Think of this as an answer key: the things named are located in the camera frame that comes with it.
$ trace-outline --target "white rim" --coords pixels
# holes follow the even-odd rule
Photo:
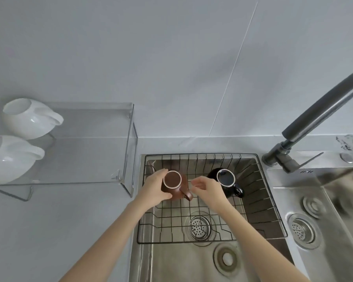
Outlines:
[[[166,183],[165,183],[165,177],[166,177],[167,174],[169,174],[170,172],[175,172],[175,173],[177,173],[177,174],[179,175],[180,180],[179,180],[179,183],[178,183],[178,185],[177,185],[176,187],[169,187],[169,186],[166,185]],[[178,171],[170,170],[168,173],[166,173],[165,177],[162,179],[162,181],[163,181],[163,184],[164,184],[166,187],[168,187],[169,189],[177,189],[177,188],[182,184],[182,175],[180,175],[180,173],[179,173]]]
[[[231,185],[224,185],[224,184],[222,184],[222,183],[220,182],[220,180],[218,180],[218,174],[220,174],[220,172],[221,172],[222,170],[229,171],[229,172],[231,173],[231,175],[233,175],[233,179],[234,179],[233,184],[231,184]],[[220,183],[222,186],[224,186],[224,187],[231,187],[231,186],[233,186],[233,185],[235,184],[235,175],[234,175],[234,173],[231,172],[229,169],[221,169],[219,172],[217,172],[216,178],[217,178],[217,182],[219,182],[219,183]]]

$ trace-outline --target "brown mug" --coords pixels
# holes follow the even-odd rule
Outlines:
[[[188,179],[178,171],[170,170],[162,180],[161,190],[173,195],[170,200],[186,198],[191,201],[193,194],[188,190]]]

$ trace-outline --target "person's right hand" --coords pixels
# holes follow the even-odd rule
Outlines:
[[[191,180],[191,184],[193,185],[191,191],[198,195],[216,213],[219,213],[225,206],[230,205],[221,184],[216,180],[200,176]]]

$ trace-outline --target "sink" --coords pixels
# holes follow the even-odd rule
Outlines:
[[[293,158],[303,162],[318,153]],[[347,161],[325,152],[291,174],[264,166],[281,218],[314,282],[353,281],[353,158]]]
[[[155,170],[186,174],[188,181],[222,167],[236,175],[246,192],[232,205],[291,262],[285,226],[255,154],[142,155],[139,187]],[[223,253],[231,253],[231,261]],[[132,243],[130,282],[260,281],[226,223],[194,197],[164,201],[139,221]]]

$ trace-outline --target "wire rack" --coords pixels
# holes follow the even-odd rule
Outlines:
[[[143,184],[146,178],[162,168],[178,170],[190,181],[207,175],[214,168],[226,168],[236,175],[245,197],[228,198],[237,211],[266,239],[287,236],[263,170],[256,154],[200,153],[147,155],[144,159]],[[213,241],[233,241],[226,222],[197,196],[191,201],[163,201],[149,209],[138,224],[137,243],[184,243],[207,245]]]

